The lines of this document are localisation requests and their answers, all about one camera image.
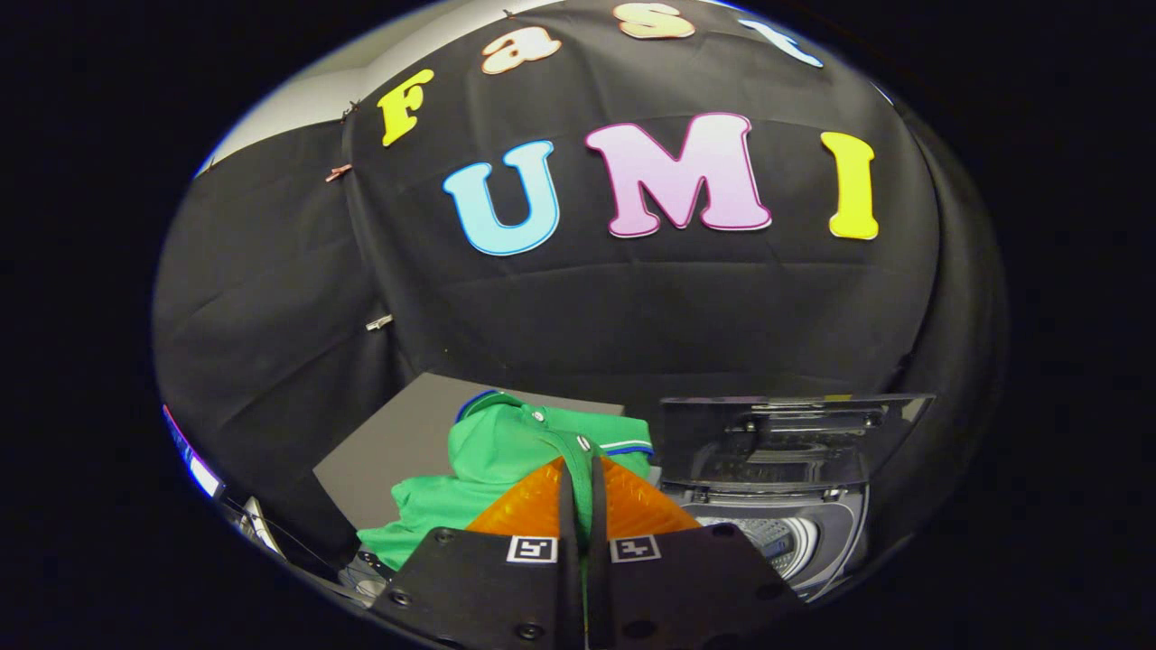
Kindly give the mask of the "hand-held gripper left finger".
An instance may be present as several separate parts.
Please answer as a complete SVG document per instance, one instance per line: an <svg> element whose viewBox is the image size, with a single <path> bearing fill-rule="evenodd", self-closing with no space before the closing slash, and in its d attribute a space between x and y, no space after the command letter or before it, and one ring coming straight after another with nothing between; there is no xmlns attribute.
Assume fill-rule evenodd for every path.
<svg viewBox="0 0 1156 650"><path fill-rule="evenodd" d="M544 534L435 527L370 608L379 625L428 649L583 649L581 551L564 460L544 485Z"/></svg>

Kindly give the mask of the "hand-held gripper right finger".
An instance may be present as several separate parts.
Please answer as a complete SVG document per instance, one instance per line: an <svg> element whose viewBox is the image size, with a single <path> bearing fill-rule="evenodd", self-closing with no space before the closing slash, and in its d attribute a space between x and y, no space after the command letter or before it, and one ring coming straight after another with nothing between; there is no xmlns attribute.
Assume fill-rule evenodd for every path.
<svg viewBox="0 0 1156 650"><path fill-rule="evenodd" d="M591 649L755 649L805 612L735 524L699 525L615 461L593 461L591 478Z"/></svg>

